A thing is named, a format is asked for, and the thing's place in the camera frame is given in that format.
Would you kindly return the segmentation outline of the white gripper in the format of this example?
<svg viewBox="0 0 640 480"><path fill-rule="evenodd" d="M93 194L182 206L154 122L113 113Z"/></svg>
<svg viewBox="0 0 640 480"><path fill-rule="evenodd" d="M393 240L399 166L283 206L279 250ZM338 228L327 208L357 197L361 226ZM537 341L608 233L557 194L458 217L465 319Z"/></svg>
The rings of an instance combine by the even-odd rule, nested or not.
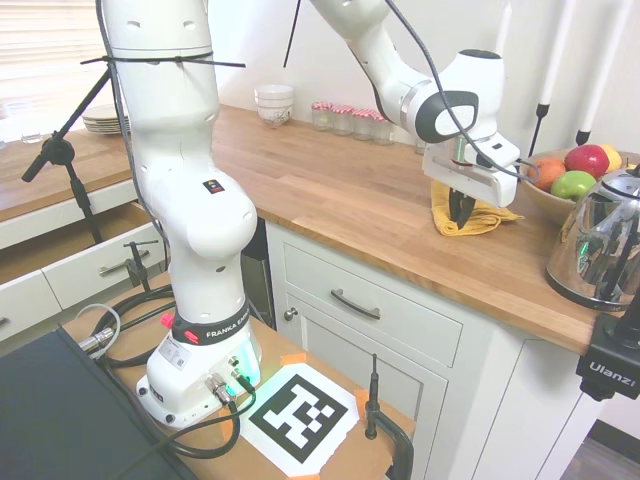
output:
<svg viewBox="0 0 640 480"><path fill-rule="evenodd" d="M449 215L459 227L464 227L469 220L474 199L495 207L506 207L516 194L518 147L500 133L477 139L475 144L481 156L462 136L428 144L423 156L424 173L451 187Z"/></svg>

